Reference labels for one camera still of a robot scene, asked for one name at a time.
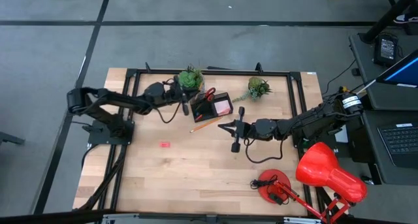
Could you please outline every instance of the gray floor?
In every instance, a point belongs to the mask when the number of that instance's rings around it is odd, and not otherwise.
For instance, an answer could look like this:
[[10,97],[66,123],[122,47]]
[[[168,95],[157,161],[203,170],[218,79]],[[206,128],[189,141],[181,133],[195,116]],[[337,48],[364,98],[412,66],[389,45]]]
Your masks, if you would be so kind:
[[[96,20],[102,0],[0,0],[0,20]],[[374,21],[387,0],[110,0],[105,20]],[[0,26],[0,131],[26,138],[0,147],[0,216],[28,214],[93,28]],[[321,89],[352,61],[348,35],[367,27],[102,27],[84,82],[103,86],[109,67],[183,68],[189,63],[232,69],[315,71]],[[342,75],[330,85],[354,87]],[[89,118],[76,120],[90,122]],[[68,211],[80,177],[87,133],[70,129],[46,212]],[[366,167],[342,160],[349,171]],[[356,217],[412,223],[415,187],[369,187]]]

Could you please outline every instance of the shoe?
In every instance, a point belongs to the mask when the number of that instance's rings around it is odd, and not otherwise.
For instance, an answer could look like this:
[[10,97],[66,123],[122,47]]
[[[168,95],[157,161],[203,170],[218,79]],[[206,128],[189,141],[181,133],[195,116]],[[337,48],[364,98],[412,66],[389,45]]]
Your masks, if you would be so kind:
[[418,16],[414,16],[413,14],[402,14],[396,17],[395,20],[393,20],[395,23],[398,24],[406,24],[410,22],[418,22]]

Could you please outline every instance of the wooden tabletop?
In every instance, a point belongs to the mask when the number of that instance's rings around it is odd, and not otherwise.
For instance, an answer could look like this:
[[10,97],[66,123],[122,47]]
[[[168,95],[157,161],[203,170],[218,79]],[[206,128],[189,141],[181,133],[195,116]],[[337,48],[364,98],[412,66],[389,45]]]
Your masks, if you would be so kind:
[[[105,87],[121,92],[126,69],[111,68]],[[302,84],[307,108],[322,102],[316,74],[302,72]],[[138,94],[154,82],[172,78],[167,74],[141,74]],[[230,97],[241,96],[247,90],[250,76],[206,75],[206,88],[215,87],[216,93],[228,92]],[[219,123],[238,118],[238,108],[246,109],[244,121],[252,123],[259,118],[287,119],[292,117],[286,77],[264,76],[273,93],[263,95],[257,102],[251,100],[234,103],[234,113],[224,116],[194,133],[189,131],[202,124],[194,123],[192,116],[184,116],[181,109],[169,124],[164,124],[156,111],[147,116],[134,114],[135,132],[128,146],[123,176],[121,179],[118,211],[161,212],[189,214],[251,214],[305,216],[306,209],[297,202],[279,206],[264,201],[249,182],[257,179],[266,169],[276,168],[286,173],[291,187],[302,198],[302,184],[295,179],[298,164],[297,150],[291,137],[283,143],[283,159],[253,164],[247,160],[245,146],[241,152],[232,153],[233,138],[218,128]],[[294,83],[298,113],[301,113]],[[176,105],[160,108],[163,117],[169,119]],[[117,112],[115,106],[104,106],[109,112]],[[170,142],[162,148],[160,142]],[[279,143],[255,141],[249,147],[249,156],[254,160],[279,156]],[[99,186],[105,173],[109,145],[100,145],[86,157],[80,183],[74,200],[74,208],[85,203]],[[112,184],[106,207],[109,207]],[[312,201],[316,205],[314,190]]]

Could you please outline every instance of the succulent plant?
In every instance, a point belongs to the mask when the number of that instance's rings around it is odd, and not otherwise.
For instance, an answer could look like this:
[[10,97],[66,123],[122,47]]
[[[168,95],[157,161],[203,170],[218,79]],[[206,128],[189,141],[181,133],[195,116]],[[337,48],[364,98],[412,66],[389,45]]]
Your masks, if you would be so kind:
[[187,70],[182,71],[178,75],[180,85],[186,88],[197,88],[202,84],[203,78],[201,70],[195,69],[193,67],[187,67]]
[[233,103],[247,99],[249,96],[251,96],[251,100],[256,101],[258,97],[271,92],[272,90],[270,89],[270,85],[267,84],[267,81],[258,77],[251,77],[248,80],[248,91],[243,96],[233,99]]

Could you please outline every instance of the black desk organizer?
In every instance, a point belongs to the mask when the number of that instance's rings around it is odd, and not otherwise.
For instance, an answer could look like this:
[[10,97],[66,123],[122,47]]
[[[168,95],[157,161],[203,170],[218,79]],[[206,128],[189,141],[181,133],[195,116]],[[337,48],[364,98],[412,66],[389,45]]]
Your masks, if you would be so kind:
[[[205,95],[205,93],[200,94],[197,97],[197,99],[202,99],[202,100],[197,101],[197,102],[190,105],[191,111],[193,113],[193,119],[195,120],[195,123],[218,117],[219,115],[216,112],[215,103],[220,102],[220,101],[228,100],[229,107],[231,108],[231,110],[229,111],[228,114],[233,113],[234,107],[233,107],[233,104],[231,102],[231,99],[229,98],[228,93],[216,94],[214,96],[214,100],[212,102],[208,102],[206,100],[203,100],[204,95]],[[203,117],[199,120],[196,120],[196,118],[198,116],[200,116],[201,114],[203,115]]]

